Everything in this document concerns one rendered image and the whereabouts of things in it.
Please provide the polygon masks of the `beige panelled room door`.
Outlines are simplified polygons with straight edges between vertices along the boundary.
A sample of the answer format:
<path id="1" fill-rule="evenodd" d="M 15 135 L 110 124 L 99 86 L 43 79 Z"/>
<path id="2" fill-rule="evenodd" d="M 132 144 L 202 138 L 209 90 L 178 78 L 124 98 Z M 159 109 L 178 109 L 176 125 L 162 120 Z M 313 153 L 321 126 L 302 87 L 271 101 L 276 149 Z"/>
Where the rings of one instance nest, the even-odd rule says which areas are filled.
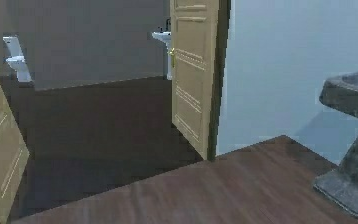
<path id="1" fill-rule="evenodd" d="M 0 86 L 0 224 L 6 224 L 29 158 L 16 120 Z"/>
<path id="2" fill-rule="evenodd" d="M 171 0 L 172 123 L 205 160 L 216 156 L 231 0 Z"/>

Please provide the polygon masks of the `black sink faucet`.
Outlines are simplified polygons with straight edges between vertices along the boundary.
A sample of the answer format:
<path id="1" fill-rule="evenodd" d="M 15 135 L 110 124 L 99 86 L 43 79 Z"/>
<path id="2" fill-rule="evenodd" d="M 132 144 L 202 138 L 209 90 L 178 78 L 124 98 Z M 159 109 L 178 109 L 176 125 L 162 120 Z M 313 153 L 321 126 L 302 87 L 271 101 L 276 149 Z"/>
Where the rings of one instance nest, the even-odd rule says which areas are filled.
<path id="1" fill-rule="evenodd" d="M 158 27 L 159 32 L 163 33 L 163 32 L 171 32 L 171 18 L 166 19 L 165 21 L 165 27 Z"/>

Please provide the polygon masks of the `white toilet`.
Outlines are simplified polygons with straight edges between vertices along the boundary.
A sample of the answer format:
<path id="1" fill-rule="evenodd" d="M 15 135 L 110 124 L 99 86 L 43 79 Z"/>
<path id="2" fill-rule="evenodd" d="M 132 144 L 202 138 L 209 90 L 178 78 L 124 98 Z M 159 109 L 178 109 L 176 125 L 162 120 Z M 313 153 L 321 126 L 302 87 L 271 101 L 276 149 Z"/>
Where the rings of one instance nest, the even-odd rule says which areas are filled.
<path id="1" fill-rule="evenodd" d="M 10 53 L 6 62 L 16 72 L 17 80 L 25 83 L 31 82 L 32 77 L 26 64 L 18 37 L 4 36 L 3 41 Z"/>

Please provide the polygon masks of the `white pedestal sink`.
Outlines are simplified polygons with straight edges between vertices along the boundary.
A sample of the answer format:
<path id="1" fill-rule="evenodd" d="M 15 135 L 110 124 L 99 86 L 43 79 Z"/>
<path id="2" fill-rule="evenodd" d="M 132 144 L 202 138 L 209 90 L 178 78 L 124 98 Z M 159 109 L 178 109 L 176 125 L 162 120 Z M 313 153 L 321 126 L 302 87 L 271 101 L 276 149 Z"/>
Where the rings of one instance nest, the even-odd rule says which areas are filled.
<path id="1" fill-rule="evenodd" d="M 154 39 L 163 42 L 166 45 L 167 50 L 171 49 L 171 32 L 170 31 L 152 32 L 151 35 Z M 172 74 L 171 74 L 171 56 L 170 56 L 170 54 L 167 55 L 167 66 L 168 66 L 168 68 L 167 68 L 166 77 L 168 80 L 171 80 Z"/>

